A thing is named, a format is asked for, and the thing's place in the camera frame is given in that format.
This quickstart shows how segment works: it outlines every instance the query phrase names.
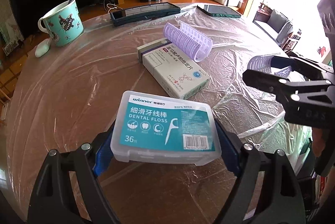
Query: plastic container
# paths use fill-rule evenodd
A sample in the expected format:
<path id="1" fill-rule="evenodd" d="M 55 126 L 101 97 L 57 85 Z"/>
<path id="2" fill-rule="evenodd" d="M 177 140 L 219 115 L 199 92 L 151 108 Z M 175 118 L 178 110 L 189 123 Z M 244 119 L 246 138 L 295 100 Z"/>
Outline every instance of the plastic container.
<path id="1" fill-rule="evenodd" d="M 210 38 L 183 22 L 180 24 L 180 29 L 167 23 L 164 27 L 164 36 L 195 62 L 203 61 L 213 47 Z"/>
<path id="2" fill-rule="evenodd" d="M 267 74 L 274 74 L 279 77 L 287 78 L 292 71 L 291 66 L 285 67 L 276 72 L 272 72 L 271 60 L 276 55 L 279 54 L 265 54 L 262 56 L 255 56 L 249 60 L 247 68 L 250 70 L 260 71 Z"/>
<path id="3" fill-rule="evenodd" d="M 221 156 L 209 105 L 126 91 L 111 140 L 118 161 L 205 165 Z"/>

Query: turquoise mug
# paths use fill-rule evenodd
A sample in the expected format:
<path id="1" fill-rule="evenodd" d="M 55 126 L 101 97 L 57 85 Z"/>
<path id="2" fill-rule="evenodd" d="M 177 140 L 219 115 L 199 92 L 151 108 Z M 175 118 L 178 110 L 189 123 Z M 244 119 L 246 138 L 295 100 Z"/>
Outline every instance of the turquoise mug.
<path id="1" fill-rule="evenodd" d="M 39 29 L 48 33 L 56 46 L 70 44 L 84 32 L 76 1 L 72 0 L 70 4 L 68 2 L 56 6 L 38 22 Z"/>

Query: blue label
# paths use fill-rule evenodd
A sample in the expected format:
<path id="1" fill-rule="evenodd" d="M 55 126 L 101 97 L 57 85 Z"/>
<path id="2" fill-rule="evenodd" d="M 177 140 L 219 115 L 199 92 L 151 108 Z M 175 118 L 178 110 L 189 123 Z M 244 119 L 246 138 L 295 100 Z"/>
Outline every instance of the blue label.
<path id="1" fill-rule="evenodd" d="M 153 150 L 215 151 L 207 112 L 171 103 L 131 97 L 120 144 Z"/>
<path id="2" fill-rule="evenodd" d="M 196 78 L 200 78 L 201 74 L 200 74 L 200 72 L 195 71 L 195 72 L 193 72 L 193 76 L 196 77 Z"/>

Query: chair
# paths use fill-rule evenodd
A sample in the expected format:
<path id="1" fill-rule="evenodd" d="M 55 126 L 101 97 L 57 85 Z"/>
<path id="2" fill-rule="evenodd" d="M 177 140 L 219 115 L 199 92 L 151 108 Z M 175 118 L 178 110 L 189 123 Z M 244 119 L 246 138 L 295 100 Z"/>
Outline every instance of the chair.
<path id="1" fill-rule="evenodd" d="M 293 24 L 280 12 L 272 10 L 270 18 L 266 21 L 254 20 L 259 28 L 261 28 L 275 43 L 281 46 L 288 35 L 293 31 Z"/>

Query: plastic tablecloth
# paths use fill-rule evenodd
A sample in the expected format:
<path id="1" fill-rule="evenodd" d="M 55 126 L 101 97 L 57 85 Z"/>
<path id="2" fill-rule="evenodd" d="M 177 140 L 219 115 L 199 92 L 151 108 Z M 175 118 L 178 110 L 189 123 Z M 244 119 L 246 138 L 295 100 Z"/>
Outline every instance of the plastic tablecloth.
<path id="1" fill-rule="evenodd" d="M 197 4 L 180 4 L 179 14 L 113 27 L 110 16 L 84 22 L 85 32 L 68 46 L 41 58 L 29 55 L 16 85 L 8 115 L 7 153 L 11 186 L 25 215 L 31 191 L 50 149 L 75 150 L 106 131 L 126 90 L 167 96 L 139 63 L 136 48 L 163 37 L 167 22 L 183 21 L 213 40 L 199 65 L 210 75 L 205 89 L 189 100 L 205 102 L 227 130 L 259 150 L 283 149 L 294 165 L 308 128 L 284 121 L 272 94 L 247 87 L 242 73 L 255 55 L 284 52 L 244 17 L 210 17 Z M 303 81 L 291 73 L 292 80 Z M 73 192 L 89 218 L 75 174 Z M 99 178 L 121 222 L 211 223 L 235 181 L 221 159 L 205 166 L 112 160 Z M 262 176 L 250 209 L 255 208 Z"/>

